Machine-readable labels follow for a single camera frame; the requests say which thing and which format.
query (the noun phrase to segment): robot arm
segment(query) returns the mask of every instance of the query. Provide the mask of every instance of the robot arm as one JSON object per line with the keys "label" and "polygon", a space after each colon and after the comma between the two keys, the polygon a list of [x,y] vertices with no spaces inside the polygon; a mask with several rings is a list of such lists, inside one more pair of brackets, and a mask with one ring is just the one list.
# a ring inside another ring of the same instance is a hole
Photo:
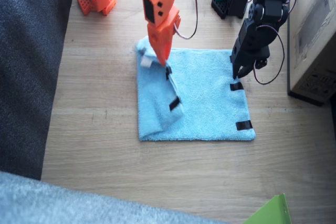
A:
{"label": "robot arm", "polygon": [[[248,0],[213,0],[212,7],[221,18],[242,18]],[[288,17],[287,0],[253,0],[248,18],[243,22],[232,50],[233,78],[248,75],[255,66],[260,69],[270,56],[268,45],[277,37]]]}
{"label": "robot arm", "polygon": [[253,0],[232,51],[234,79],[248,75],[254,66],[257,69],[266,66],[270,56],[268,45],[275,40],[276,32],[288,17],[286,1]]}
{"label": "robot arm", "polygon": [[[105,15],[113,8],[116,0],[92,0],[95,10],[102,11]],[[174,25],[178,28],[181,18],[179,10],[173,5],[175,0],[143,0],[145,19],[148,21],[147,29],[151,46],[161,63],[165,65],[168,60],[173,35]]]}

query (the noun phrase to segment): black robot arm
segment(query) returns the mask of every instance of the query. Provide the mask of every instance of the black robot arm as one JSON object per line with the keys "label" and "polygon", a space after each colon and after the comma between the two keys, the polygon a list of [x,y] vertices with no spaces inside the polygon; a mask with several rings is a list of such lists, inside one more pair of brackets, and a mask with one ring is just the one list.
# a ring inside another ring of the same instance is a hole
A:
{"label": "black robot arm", "polygon": [[[212,7],[221,18],[227,15],[242,18],[248,0],[213,0]],[[277,37],[277,32],[288,17],[287,0],[253,0],[248,18],[240,29],[232,50],[233,78],[248,75],[255,64],[260,69],[267,64],[270,55],[268,45]]]}
{"label": "black robot arm", "polygon": [[256,69],[266,66],[270,56],[268,45],[277,33],[265,25],[279,31],[288,17],[286,1],[253,0],[232,51],[234,79],[248,75],[254,64]]}

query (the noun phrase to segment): black tape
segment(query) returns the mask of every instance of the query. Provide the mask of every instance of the black tape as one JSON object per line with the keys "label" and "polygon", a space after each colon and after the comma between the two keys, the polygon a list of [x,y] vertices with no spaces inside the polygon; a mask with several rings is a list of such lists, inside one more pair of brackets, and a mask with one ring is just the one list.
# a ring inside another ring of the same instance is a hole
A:
{"label": "black tape", "polygon": [[166,80],[169,79],[169,75],[172,73],[172,68],[171,67],[166,67]]}
{"label": "black tape", "polygon": [[172,111],[174,108],[177,107],[177,105],[180,103],[180,98],[176,97],[174,101],[172,101],[171,104],[169,104],[170,111]]}
{"label": "black tape", "polygon": [[244,89],[241,82],[238,82],[238,83],[235,83],[235,84],[230,84],[230,88],[231,88],[231,91]]}
{"label": "black tape", "polygon": [[253,129],[252,123],[250,120],[243,121],[243,122],[237,122],[236,127],[238,131]]}

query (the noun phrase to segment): gray fabric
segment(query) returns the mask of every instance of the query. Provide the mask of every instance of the gray fabric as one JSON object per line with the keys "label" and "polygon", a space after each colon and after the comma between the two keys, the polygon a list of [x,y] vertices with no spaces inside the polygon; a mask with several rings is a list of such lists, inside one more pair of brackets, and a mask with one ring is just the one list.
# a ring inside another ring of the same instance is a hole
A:
{"label": "gray fabric", "polygon": [[1,0],[0,170],[40,179],[71,0]]}
{"label": "gray fabric", "polygon": [[1,223],[220,224],[0,172]]}

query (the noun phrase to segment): cardboard box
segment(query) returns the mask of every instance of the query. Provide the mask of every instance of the cardboard box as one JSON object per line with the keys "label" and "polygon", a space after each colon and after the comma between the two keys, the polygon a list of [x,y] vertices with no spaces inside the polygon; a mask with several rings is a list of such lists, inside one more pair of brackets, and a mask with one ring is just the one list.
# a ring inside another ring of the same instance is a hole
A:
{"label": "cardboard box", "polygon": [[336,0],[297,0],[288,20],[288,94],[322,105],[335,92]]}

